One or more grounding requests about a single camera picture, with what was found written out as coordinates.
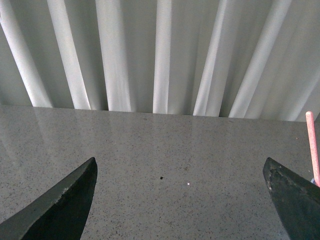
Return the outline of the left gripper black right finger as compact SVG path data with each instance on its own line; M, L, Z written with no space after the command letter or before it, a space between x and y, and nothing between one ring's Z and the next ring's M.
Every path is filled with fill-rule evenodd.
M280 221L291 240L320 238L320 188L268 157L263 176Z

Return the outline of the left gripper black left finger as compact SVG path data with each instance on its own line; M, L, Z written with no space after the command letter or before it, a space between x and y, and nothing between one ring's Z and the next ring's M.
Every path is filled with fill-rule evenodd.
M31 204L0 225L2 240L79 240L98 176L90 158Z

